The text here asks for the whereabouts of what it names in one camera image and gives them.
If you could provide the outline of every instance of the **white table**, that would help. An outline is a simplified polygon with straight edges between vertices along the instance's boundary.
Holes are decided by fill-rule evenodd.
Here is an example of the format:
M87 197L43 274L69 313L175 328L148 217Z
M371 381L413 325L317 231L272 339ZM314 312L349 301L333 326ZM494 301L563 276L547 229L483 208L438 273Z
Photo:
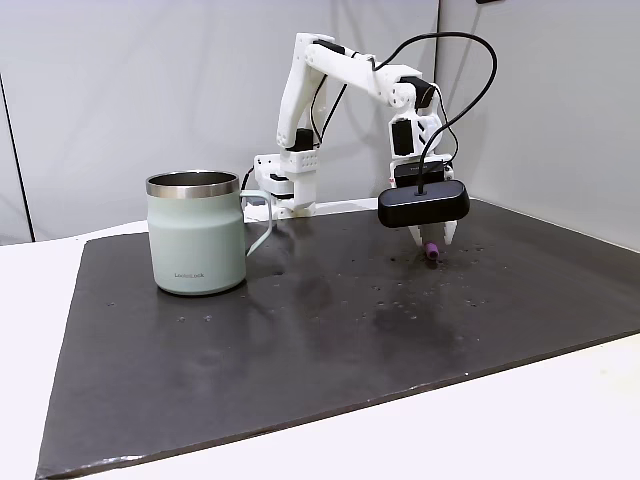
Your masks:
M374 199L318 213L370 208ZM0 248L0 478L34 476L85 241L143 231L136 222ZM636 479L639 434L640 335L92 478Z

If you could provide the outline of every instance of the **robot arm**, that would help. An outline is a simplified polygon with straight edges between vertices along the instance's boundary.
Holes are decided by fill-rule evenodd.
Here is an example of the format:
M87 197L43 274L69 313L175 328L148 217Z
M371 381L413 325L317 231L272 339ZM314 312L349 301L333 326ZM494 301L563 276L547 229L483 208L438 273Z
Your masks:
M393 160L390 183L396 187L409 178L415 182L417 169L411 164L417 162L429 138L442 126L437 114L439 90L435 84L422 80L422 73L411 67L385 65L374 71L372 63L378 65L375 56L337 45L332 37L307 33L296 36L278 120L276 141L280 152L258 155L254 159L256 180L263 190L272 194L276 218L313 213L318 152L322 143L313 122L320 129L325 123L323 83L326 78L363 90L394 110L389 122ZM427 152L431 162L440 164L434 174L442 178L435 181L453 178L452 168L446 166L451 156L433 153L440 138L438 135ZM431 162L426 164L430 172ZM401 166L403 173L398 178Z

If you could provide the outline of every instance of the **black cable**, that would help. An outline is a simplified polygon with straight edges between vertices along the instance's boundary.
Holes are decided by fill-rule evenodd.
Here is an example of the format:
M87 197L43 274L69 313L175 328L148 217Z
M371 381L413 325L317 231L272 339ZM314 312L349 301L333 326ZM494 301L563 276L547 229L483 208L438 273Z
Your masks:
M333 117L333 112L336 111L336 108L338 107L338 103L340 103L340 99L342 98L342 95L344 95L344 91L346 89L347 89L347 84L345 83L342 86L342 89L340 90L340 93L338 94L338 98L336 98L336 101L334 102L333 107L331 107L331 111L329 112L327 121L324 122L324 127L322 127L322 138L320 139L321 142L322 142L322 139L324 138L324 132L327 131L327 126L329 125L329 121L331 120L331 117Z
M315 146L320 146L322 145L322 135L320 135L320 133L318 132L318 128L316 127L316 121L313 119L313 106L316 104L316 98L318 98L318 93L320 92L320 89L322 88L322 85L324 85L325 80L327 79L327 76L325 75L324 77L322 77L322 80L320 80L320 85L318 85L318 88L316 89L316 93L313 96L313 101L311 102L311 126L313 127L313 133L316 134L316 137L318 137L318 143L314 145Z
M356 54L358 54L360 52L353 52L351 54L351 58L354 58L356 56ZM331 111L329 112L329 116L327 117L327 120L324 122L324 126L322 127L322 135L318 134L318 129L316 128L316 122L313 118L313 107L316 104L316 97L318 96L318 92L320 92L320 89L322 88L322 84L324 83L324 81L327 79L327 76L325 75L324 78L322 79L322 81L320 82L320 85L318 85L318 88L316 90L315 95L313 96L313 102L311 102L311 126L313 127L313 131L316 134L316 136L318 137L318 143L314 145L314 147L319 147L320 145L322 145L322 140L324 139L324 132L327 131L327 127L329 126L329 122L331 121L331 117L333 117L333 113L336 111L336 108L338 107L338 104L340 103L340 99L342 98L342 95L344 95L344 91L347 89L347 84L345 83L344 85L342 85L342 89L340 90L340 93L338 94L338 98L336 98L336 101L333 102L333 107L331 107Z
M458 115L453 117L450 121L447 121L439 129L437 129L433 133L433 135L431 135L431 138L429 139L424 149L422 150L422 155L420 155L420 166L418 168L418 195L422 195L424 193L424 178L422 177L422 172L424 169L424 158L426 157L427 152L429 151L429 147L431 147L431 144L438 137L438 135L440 135L443 131L445 131L447 128L451 127L454 123L456 123L458 120L464 117L469 112L469 110L475 107L476 104L482 99L482 97L485 96L485 94L493 84L493 81L496 78L496 73L498 72L498 55L496 54L496 51L493 49L493 47L489 44L489 42L487 42L485 39L481 37L478 37L477 35L473 35L471 33L465 33L465 32L437 32L437 33L425 33L423 35L417 35L415 37L410 38L409 40L402 43L398 48L396 48L395 52L393 52L389 58L387 58L384 62L380 63L377 66L375 65L374 61L371 62L372 69L375 72L380 70L385 65L388 65L389 62L391 62L405 47L407 47L408 45L411 45L412 43L418 42L420 40L427 40L430 38L447 38L447 37L467 38L469 40L473 40L475 42L480 43L483 47L485 47L489 51L489 54L491 55L491 60L493 61L493 68L491 70L491 75L489 76L489 80L487 81L482 91L478 94L478 96L474 98L471 101L471 103L469 103L469 105L467 105L464 109L462 109L462 111L458 113Z
M249 171L245 173L244 180L242 180L242 188L240 188L240 190L244 190L246 188L247 182L249 181L249 175L251 175L251 172L253 172L253 167L251 167Z
M440 109L442 110L442 116L444 117L444 122L448 123L449 119L447 118L447 111L444 109L444 102L442 101L442 92L440 90L440 87L436 88L436 91L438 92L438 97L440 98ZM456 134L453 133L453 130L451 130L451 126L449 126L448 130L451 136L453 137L453 140L456 142L456 149L453 152L453 155L451 156L451 158L447 162L445 162L445 166L451 165L453 163L453 160L456 158L456 155L458 155L458 150L460 149L460 143L458 142L458 137L456 137Z

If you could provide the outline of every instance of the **mug handle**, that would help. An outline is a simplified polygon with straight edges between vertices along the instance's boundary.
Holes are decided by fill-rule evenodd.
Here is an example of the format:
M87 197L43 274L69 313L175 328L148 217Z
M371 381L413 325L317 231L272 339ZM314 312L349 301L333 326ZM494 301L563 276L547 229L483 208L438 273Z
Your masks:
M258 240L256 240L253 243L253 245L249 247L249 250L247 251L247 257L248 257L249 255L251 255L253 252L256 251L256 248L262 245L262 243L267 239L267 237L271 235L271 231L273 230L273 219L271 217L271 196L267 192L263 192L262 190L242 190L240 192L240 197L241 198L242 197L264 198L264 200L267 202L267 207L269 207L269 227L267 228L267 231L263 233L262 236Z

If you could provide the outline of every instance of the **stainless steel rim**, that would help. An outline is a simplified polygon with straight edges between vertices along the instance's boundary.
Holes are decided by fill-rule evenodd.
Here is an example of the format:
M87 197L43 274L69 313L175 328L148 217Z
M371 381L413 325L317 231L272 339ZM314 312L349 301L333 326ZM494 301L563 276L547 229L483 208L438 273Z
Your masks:
M213 170L186 170L147 178L147 194L158 198L209 198L240 190L235 173Z

